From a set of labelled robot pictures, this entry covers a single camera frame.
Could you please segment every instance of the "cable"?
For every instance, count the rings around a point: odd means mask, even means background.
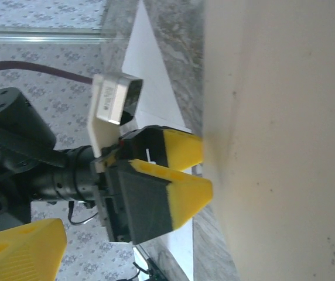
[[[25,61],[17,61],[17,60],[2,60],[0,61],[0,71],[7,70],[7,69],[22,69],[22,70],[31,70],[42,72],[62,78],[66,78],[69,80],[74,80],[77,82],[85,83],[85,84],[92,84],[92,78],[78,75],[72,72],[64,71],[61,69],[57,69],[54,67],[43,66],[37,63],[27,63]]]
[[[140,270],[138,271],[138,273],[134,277],[128,279],[127,281],[133,281],[136,277],[139,276],[139,274],[140,274]]]
[[[69,222],[71,225],[83,225],[86,224],[87,222],[89,222],[90,220],[92,220],[98,213],[92,215],[91,217],[87,218],[84,221],[79,221],[79,222],[74,222],[72,221],[72,217],[73,217],[73,212],[74,212],[74,201],[69,201],[69,214],[67,215],[67,219],[69,219]]]
[[[143,273],[149,275],[149,272],[148,272],[147,270],[141,268],[136,262],[133,262],[132,264],[133,264],[137,269],[139,269],[141,272],[143,272]]]

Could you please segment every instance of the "yellow foam pad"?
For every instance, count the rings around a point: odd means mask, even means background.
[[[180,228],[213,198],[209,180],[139,159],[131,160],[130,164],[137,172],[171,182],[166,186],[166,195],[173,229]]]
[[[58,218],[1,231],[0,281],[53,281],[65,247]]]
[[[163,138],[169,168],[183,171],[203,161],[203,142],[200,137],[174,129],[164,129]]]

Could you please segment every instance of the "white wall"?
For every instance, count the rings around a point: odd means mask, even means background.
[[[242,280],[335,280],[335,1],[207,1],[204,176]]]

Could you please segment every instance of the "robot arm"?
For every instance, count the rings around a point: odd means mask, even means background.
[[[208,180],[180,172],[201,162],[200,138],[159,126],[120,136],[141,86],[123,73],[96,76],[92,145],[66,150],[53,150],[53,132],[18,89],[0,90],[0,231],[29,223],[32,201],[68,201],[71,212],[76,201],[97,206],[111,242],[138,244],[179,228],[211,200]]]

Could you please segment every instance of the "gray marble floor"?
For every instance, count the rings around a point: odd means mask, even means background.
[[[113,25],[117,36],[101,46],[105,71],[121,69],[139,0],[127,6],[121,1],[109,3],[104,30]],[[186,126],[201,135],[203,0],[144,0],[144,4]],[[194,217],[193,243],[195,281],[239,280],[210,206]],[[154,239],[142,246],[171,280],[186,280],[161,241]]]

